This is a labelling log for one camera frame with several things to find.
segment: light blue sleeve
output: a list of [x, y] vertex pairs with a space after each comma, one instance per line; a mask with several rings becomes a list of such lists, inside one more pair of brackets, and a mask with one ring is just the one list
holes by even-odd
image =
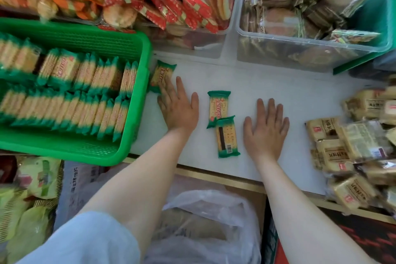
[[86, 212], [60, 227], [17, 264], [139, 264], [135, 237], [112, 216]]

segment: hand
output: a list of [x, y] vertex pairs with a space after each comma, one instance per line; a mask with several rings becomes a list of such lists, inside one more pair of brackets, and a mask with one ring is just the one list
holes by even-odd
[[279, 104], [275, 108], [275, 101], [271, 98], [266, 113], [263, 100], [257, 101], [255, 129], [252, 127], [250, 117], [246, 117], [244, 122], [245, 148], [256, 165], [260, 160], [279, 159], [289, 126], [289, 118], [283, 119], [283, 105]]
[[194, 92], [191, 95], [190, 103], [181, 77], [176, 77], [177, 92], [169, 76], [166, 76], [163, 82], [159, 84], [161, 95], [158, 96], [157, 101], [168, 130], [179, 129], [189, 137], [198, 124], [198, 94]]

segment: white shelf surface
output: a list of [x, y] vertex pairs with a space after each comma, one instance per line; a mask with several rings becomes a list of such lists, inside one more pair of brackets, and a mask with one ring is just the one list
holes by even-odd
[[[173, 82], [180, 76], [188, 94], [200, 98], [200, 120], [184, 148], [179, 164], [236, 177], [260, 181], [254, 164], [243, 145], [243, 121], [255, 117], [256, 100], [274, 98], [284, 105], [290, 118], [290, 130], [279, 163], [286, 174], [303, 191], [325, 194], [325, 178], [315, 171], [310, 160], [310, 143], [304, 122], [310, 119], [342, 115], [339, 103], [356, 91], [378, 83], [331, 74], [292, 70], [281, 67], [236, 61], [236, 35], [230, 33], [218, 60], [156, 53], [156, 59], [177, 64]], [[238, 150], [241, 155], [219, 159], [214, 129], [206, 129], [209, 116], [208, 91], [231, 91], [229, 116], [235, 115]], [[141, 155], [166, 133], [166, 125], [156, 101], [149, 92], [139, 134], [131, 152]]]

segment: plastic bag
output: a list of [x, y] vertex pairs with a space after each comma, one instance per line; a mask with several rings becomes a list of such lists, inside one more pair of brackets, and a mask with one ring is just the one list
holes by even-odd
[[256, 213], [246, 199], [223, 186], [176, 176], [143, 263], [208, 259], [216, 264], [260, 263]]

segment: green plastic basket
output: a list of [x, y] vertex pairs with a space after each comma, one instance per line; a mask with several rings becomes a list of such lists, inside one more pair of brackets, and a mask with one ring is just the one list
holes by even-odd
[[[67, 23], [0, 18], [0, 31], [45, 48], [65, 48], [73, 52], [96, 52], [103, 58], [119, 56], [123, 60], [139, 62], [124, 133], [121, 141], [109, 137], [99, 141], [94, 136], [48, 131], [29, 127], [0, 125], [0, 149], [49, 156], [100, 166], [113, 166], [126, 158], [136, 140], [149, 81], [151, 43], [141, 32], [126, 34], [104, 31], [94, 26]], [[0, 98], [5, 91], [0, 81]]]

